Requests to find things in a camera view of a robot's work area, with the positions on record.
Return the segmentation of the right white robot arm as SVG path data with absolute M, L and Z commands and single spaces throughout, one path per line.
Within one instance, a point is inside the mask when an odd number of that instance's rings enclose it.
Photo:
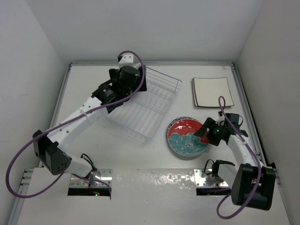
M 276 181 L 274 170 L 266 167 L 251 149 L 247 132 L 240 128 L 243 122 L 240 115 L 220 112 L 219 116 L 219 120 L 208 117 L 194 134 L 206 137 L 214 146 L 224 141 L 235 157 L 235 162 L 216 160 L 212 177 L 228 184 L 234 205 L 269 210 Z

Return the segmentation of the clear plastic dish rack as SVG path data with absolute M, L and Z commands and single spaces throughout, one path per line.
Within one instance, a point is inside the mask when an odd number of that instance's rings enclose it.
M 138 139 L 154 137 L 182 86 L 182 80 L 146 67 L 147 91 L 106 116 L 116 128 Z

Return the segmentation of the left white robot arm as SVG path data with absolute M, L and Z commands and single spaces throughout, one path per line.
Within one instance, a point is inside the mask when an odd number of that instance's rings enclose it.
M 99 85 L 57 129 L 47 130 L 45 136 L 42 136 L 41 130 L 33 134 L 35 154 L 52 175 L 70 173 L 87 177 L 95 171 L 92 162 L 71 155 L 69 145 L 94 122 L 123 105 L 134 93 L 147 90 L 145 66 L 111 68 L 109 75 L 110 79 Z

